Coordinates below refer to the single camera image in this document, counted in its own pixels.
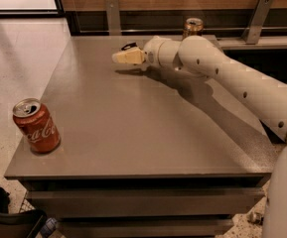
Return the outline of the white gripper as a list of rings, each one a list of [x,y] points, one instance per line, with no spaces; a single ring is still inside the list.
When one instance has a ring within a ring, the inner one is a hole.
[[[112,60],[130,64],[141,64],[146,60],[153,67],[177,67],[181,65],[178,56],[180,44],[180,41],[155,36],[145,44],[144,52],[134,47],[113,54]]]

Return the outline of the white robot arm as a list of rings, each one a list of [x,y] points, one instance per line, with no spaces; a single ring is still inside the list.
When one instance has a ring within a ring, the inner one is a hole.
[[[214,80],[252,117],[246,124],[261,122],[286,143],[271,174],[261,238],[287,238],[287,84],[229,58],[201,36],[180,41],[155,36],[142,48],[125,46],[112,60]]]

